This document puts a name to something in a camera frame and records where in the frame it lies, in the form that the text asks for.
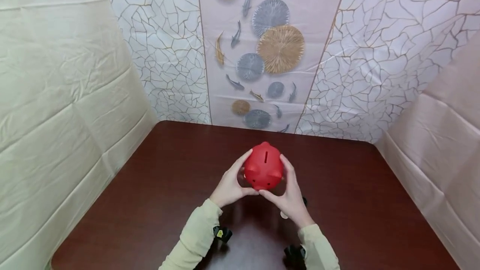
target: person's right hand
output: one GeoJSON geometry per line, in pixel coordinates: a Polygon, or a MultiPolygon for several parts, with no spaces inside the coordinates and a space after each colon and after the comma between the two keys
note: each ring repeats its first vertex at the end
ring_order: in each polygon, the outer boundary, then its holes
{"type": "Polygon", "coordinates": [[[285,193],[279,197],[267,190],[260,190],[260,195],[275,204],[299,229],[315,224],[303,202],[293,166],[283,154],[280,155],[280,159],[287,172],[287,189],[285,193]]]}

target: forearm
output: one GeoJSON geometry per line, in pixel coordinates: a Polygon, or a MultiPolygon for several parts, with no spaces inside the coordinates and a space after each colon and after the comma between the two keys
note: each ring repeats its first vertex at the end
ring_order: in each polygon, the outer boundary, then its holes
{"type": "Polygon", "coordinates": [[[340,270],[338,258],[318,225],[300,229],[299,238],[305,248],[307,270],[340,270]]]}
{"type": "Polygon", "coordinates": [[[221,214],[222,210],[209,199],[197,207],[183,227],[180,241],[158,270],[194,269],[212,245],[213,228],[218,226],[221,214]]]}

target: red piggy bank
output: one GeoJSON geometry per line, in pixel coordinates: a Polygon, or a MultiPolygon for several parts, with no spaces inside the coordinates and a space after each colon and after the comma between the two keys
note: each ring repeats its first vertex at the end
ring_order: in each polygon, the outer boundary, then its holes
{"type": "Polygon", "coordinates": [[[253,147],[244,166],[245,178],[257,191],[271,189],[282,179],[280,151],[266,141],[253,147]]]}

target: dark red tabletop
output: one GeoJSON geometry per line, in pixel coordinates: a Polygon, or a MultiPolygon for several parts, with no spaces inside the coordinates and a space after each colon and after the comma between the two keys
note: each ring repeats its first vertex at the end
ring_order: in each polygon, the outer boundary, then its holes
{"type": "MultiPolygon", "coordinates": [[[[377,149],[360,141],[160,122],[53,257],[54,270],[156,270],[190,213],[250,147],[268,141],[293,163],[308,209],[342,270],[458,269],[377,149]]],[[[224,209],[228,249],[197,269],[281,270],[299,244],[262,197],[224,209]]]]}

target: finger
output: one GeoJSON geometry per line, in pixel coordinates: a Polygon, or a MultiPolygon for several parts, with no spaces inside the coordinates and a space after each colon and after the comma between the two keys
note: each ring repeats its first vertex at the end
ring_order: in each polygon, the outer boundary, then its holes
{"type": "Polygon", "coordinates": [[[280,160],[282,161],[283,165],[285,166],[285,170],[287,171],[287,185],[288,182],[295,182],[297,180],[295,176],[295,169],[290,161],[282,154],[280,155],[280,160]]]}
{"type": "Polygon", "coordinates": [[[241,188],[241,193],[244,196],[259,195],[258,191],[253,188],[241,188]]]}
{"type": "Polygon", "coordinates": [[[233,169],[234,172],[238,172],[240,170],[241,166],[243,165],[243,163],[245,162],[245,160],[247,160],[247,158],[250,156],[250,154],[252,154],[252,151],[253,151],[253,149],[250,149],[247,152],[245,152],[242,156],[240,156],[239,159],[237,159],[233,163],[233,165],[231,166],[230,169],[233,169]]]}
{"type": "Polygon", "coordinates": [[[258,193],[260,195],[262,195],[263,197],[265,197],[265,199],[267,199],[268,201],[270,201],[271,203],[275,204],[276,206],[278,206],[278,200],[280,199],[280,197],[272,194],[271,192],[267,191],[267,190],[260,190],[258,191],[258,193]]]}

